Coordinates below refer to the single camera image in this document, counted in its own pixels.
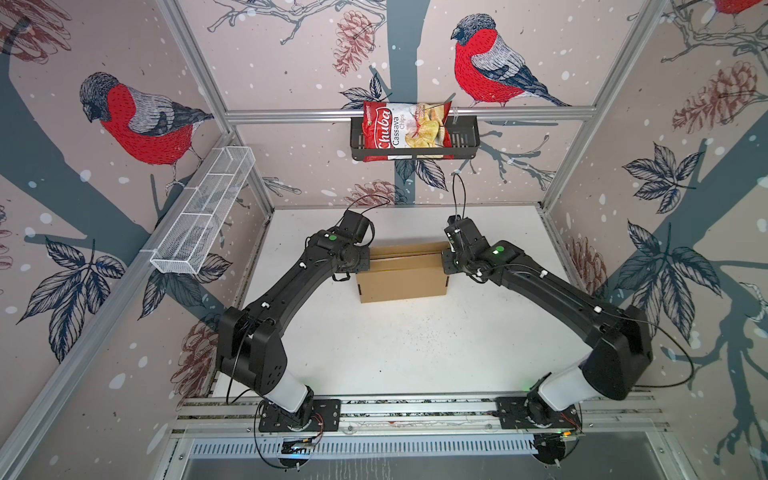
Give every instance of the mounting plate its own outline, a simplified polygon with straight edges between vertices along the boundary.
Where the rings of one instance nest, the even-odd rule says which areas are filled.
[[[323,422],[325,423],[323,427],[324,432],[338,432],[339,416],[341,415],[341,400],[314,400],[312,402],[311,415],[314,415],[315,413],[323,417]],[[288,425],[290,425],[290,420],[281,415],[276,406],[267,404],[266,408],[264,409],[264,413],[261,415],[261,421],[259,422],[259,432],[298,433],[296,430],[289,429]],[[304,430],[301,430],[301,432],[319,431],[320,425],[315,419],[311,419],[309,425]]]
[[[498,420],[502,424],[502,430],[541,428],[528,418],[524,396],[498,397],[496,399],[496,410],[498,411]],[[578,417],[576,408],[571,405],[563,412],[556,413],[555,418],[552,419],[552,424],[547,428],[572,430],[575,428],[574,424],[579,425],[579,429],[581,428],[581,420]]]

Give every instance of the metal vent grille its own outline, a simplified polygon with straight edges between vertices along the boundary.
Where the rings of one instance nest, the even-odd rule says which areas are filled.
[[[265,457],[287,458],[280,454],[281,437],[260,437],[259,450]],[[530,455],[538,453],[532,434],[418,435],[386,437],[325,437],[312,458],[420,457],[450,455]],[[253,439],[196,439],[190,458],[254,458],[258,453]]]

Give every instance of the cardboard box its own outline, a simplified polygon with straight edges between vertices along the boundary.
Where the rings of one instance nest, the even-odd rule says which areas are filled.
[[[356,275],[360,302],[445,295],[440,253],[446,248],[448,242],[371,247],[371,270]]]

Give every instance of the white dot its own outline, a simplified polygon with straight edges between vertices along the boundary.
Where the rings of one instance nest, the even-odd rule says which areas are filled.
[[[110,380],[109,388],[111,388],[113,390],[117,390],[117,389],[121,388],[124,383],[125,383],[125,374],[124,373],[120,373],[120,374],[116,375],[112,380]]]

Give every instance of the black wire basket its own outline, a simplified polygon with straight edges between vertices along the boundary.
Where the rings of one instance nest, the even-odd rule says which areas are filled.
[[[419,155],[426,158],[442,160],[445,157],[453,160],[471,160],[475,158],[480,148],[480,133],[478,118],[474,115],[449,116],[445,120],[445,130],[451,138],[452,147],[434,148],[366,148],[362,134],[362,117],[352,118],[352,129],[349,133],[349,147],[352,158],[363,161],[366,157],[387,157],[392,155],[406,156],[397,160],[421,160]]]

